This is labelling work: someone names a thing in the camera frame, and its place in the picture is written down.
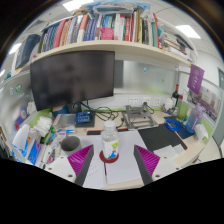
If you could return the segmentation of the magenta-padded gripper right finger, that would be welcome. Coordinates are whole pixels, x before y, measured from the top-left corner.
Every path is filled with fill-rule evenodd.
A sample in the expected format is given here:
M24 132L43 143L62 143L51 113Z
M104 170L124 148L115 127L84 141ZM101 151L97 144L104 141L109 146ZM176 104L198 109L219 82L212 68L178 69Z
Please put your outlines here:
M134 146L134 157L144 185L150 184L181 169L172 159L159 157L138 145Z

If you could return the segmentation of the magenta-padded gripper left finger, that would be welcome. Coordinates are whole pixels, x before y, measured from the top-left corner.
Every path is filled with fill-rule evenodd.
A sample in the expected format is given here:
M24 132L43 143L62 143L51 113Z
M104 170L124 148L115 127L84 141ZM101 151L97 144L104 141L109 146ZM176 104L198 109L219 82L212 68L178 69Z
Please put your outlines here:
M46 166L45 170L78 186L83 186L93 155L94 146L89 145L68 157L58 157Z

